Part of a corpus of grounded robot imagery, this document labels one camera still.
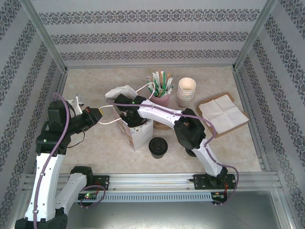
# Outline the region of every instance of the white napkin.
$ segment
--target white napkin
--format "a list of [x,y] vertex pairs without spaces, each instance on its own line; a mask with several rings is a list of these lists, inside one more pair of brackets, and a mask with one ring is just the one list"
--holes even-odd
[[209,120],[218,134],[233,129],[249,119],[235,106],[228,95],[200,104],[202,117]]

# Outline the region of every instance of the table surface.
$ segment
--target table surface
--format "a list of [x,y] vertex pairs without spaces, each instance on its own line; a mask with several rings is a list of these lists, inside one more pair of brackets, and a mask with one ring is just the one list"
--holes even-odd
[[[174,76],[174,89],[169,107],[179,109],[176,104],[177,85],[181,78],[191,77],[196,83],[195,96],[189,108],[195,113],[197,105],[209,97],[229,92],[235,105],[243,110],[230,67],[200,68],[115,68],[69,70],[63,96],[66,100],[82,94],[85,106],[107,105],[105,94],[111,89],[129,85],[135,90],[146,84],[147,76],[158,70]],[[144,88],[139,95],[149,97]],[[114,119],[112,110],[103,108],[103,122]],[[207,138],[212,134],[206,128]],[[174,131],[153,130],[153,136],[164,138],[168,151],[161,159],[154,159],[148,142],[134,151],[116,123],[97,124],[86,132],[84,142],[67,150],[61,173],[70,173],[75,165],[90,166],[94,173],[200,173],[204,167],[195,157],[190,157],[178,143]],[[71,145],[82,140],[82,134],[73,135]],[[210,146],[218,160],[235,166],[240,172],[261,171],[248,125],[214,139]]]

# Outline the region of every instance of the brown paper tray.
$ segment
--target brown paper tray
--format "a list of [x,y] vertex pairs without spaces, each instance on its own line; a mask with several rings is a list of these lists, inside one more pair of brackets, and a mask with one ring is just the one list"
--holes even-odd
[[[228,92],[226,92],[226,93],[219,94],[219,95],[217,95],[217,96],[214,96],[214,97],[212,97],[212,98],[209,98],[209,99],[206,99],[206,100],[200,102],[200,103],[198,104],[197,108],[196,108],[196,111],[197,111],[198,114],[202,117],[202,112],[201,112],[201,110],[199,109],[199,106],[200,106],[201,104],[207,103],[207,102],[209,102],[209,101],[211,101],[211,100],[213,100],[213,99],[217,99],[217,98],[219,98],[219,97],[221,97],[221,96],[224,96],[224,95],[228,95],[229,98],[231,99],[231,101],[234,102],[233,97],[232,97]],[[245,111],[242,111],[242,113],[243,113],[247,118],[249,118],[249,116],[246,114]],[[242,127],[242,126],[246,125],[247,123],[248,123],[248,121],[245,122],[245,123],[243,123],[243,124],[240,124],[240,125],[234,127],[234,128],[231,129],[231,130],[228,130],[228,131],[226,131],[226,132],[223,132],[223,133],[221,133],[221,134],[219,134],[219,133],[216,132],[215,138],[221,137],[221,136],[223,136],[223,135],[225,135],[225,134],[227,134],[227,133],[229,133],[229,132],[231,132],[231,131],[234,131],[234,130],[238,129],[239,127]],[[210,132],[213,133],[213,129],[212,129],[210,126],[208,126],[206,123],[205,123],[205,125],[206,125],[206,127],[210,130]]]

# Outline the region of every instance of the white plastic bag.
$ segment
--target white plastic bag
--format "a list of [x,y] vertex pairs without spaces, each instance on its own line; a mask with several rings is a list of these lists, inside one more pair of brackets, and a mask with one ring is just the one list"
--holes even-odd
[[114,88],[111,91],[107,92],[105,98],[116,99],[116,97],[118,97],[119,94],[123,94],[127,98],[131,98],[131,99],[134,99],[137,96],[137,93],[133,88],[131,88],[129,85],[125,85],[123,87]]

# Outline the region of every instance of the white cable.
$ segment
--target white cable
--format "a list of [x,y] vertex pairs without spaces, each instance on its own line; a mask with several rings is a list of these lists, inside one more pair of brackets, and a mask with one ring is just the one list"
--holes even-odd
[[[111,107],[111,106],[113,106],[113,105],[101,106],[99,109],[101,109],[101,108],[103,108],[103,107]],[[107,124],[110,124],[110,123],[114,123],[114,122],[116,122],[116,121],[119,121],[119,120],[121,120],[121,119],[122,119],[122,118],[118,118],[118,119],[115,119],[115,120],[113,120],[113,121],[111,121],[111,122],[108,122],[108,123],[101,123],[101,122],[99,121],[99,124],[107,125]]]
[[147,85],[149,85],[150,83],[152,83],[152,84],[153,84],[153,91],[152,91],[152,94],[151,94],[151,96],[148,98],[148,100],[150,100],[150,99],[151,99],[151,97],[152,97],[152,96],[153,96],[153,94],[154,94],[154,91],[155,91],[155,85],[154,85],[154,83],[153,83],[153,82],[149,82],[149,83],[145,84],[143,87],[141,87],[140,89],[136,90],[135,92],[136,92],[136,93],[138,93],[138,91],[139,91],[139,90],[143,89],[144,87],[146,87],[146,86],[147,86]]

